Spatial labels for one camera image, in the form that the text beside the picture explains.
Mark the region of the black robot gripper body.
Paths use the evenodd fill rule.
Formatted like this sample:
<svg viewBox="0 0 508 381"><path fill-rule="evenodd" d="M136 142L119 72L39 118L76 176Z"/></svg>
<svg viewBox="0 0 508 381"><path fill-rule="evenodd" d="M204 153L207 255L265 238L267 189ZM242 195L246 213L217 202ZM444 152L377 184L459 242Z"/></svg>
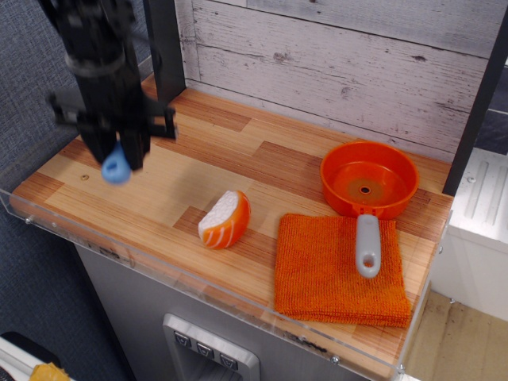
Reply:
<svg viewBox="0 0 508 381"><path fill-rule="evenodd" d="M83 139L114 140L118 133L174 139L174 112L146 98L133 47L130 1L41 1L59 34L77 95L55 94L56 120Z"/></svg>

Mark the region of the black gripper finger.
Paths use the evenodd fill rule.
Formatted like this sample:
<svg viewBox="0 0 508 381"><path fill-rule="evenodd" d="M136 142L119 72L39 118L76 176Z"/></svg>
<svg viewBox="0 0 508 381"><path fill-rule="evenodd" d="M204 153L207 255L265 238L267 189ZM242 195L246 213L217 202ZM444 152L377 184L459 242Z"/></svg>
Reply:
<svg viewBox="0 0 508 381"><path fill-rule="evenodd" d="M150 135L146 129L125 129L120 132L125 158L133 171L143 168L144 157L150 151Z"/></svg>
<svg viewBox="0 0 508 381"><path fill-rule="evenodd" d="M115 133L82 131L80 135L93 157L100 164L106 160L117 143Z"/></svg>

